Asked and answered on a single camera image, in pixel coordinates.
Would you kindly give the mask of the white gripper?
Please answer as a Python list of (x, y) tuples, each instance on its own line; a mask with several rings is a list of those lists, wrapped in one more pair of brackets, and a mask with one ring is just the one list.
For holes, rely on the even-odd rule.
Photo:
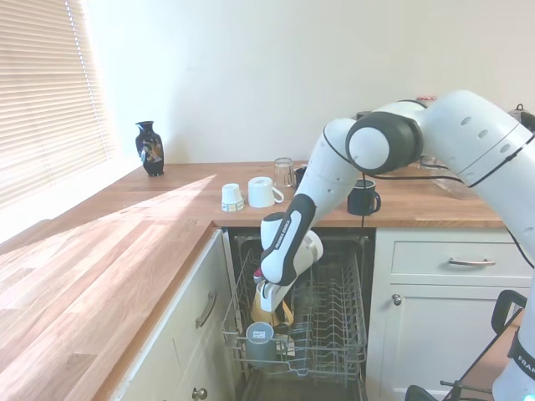
[(255, 300), (263, 311), (274, 312), (290, 289), (291, 286), (279, 286), (271, 282), (260, 282), (256, 287)]

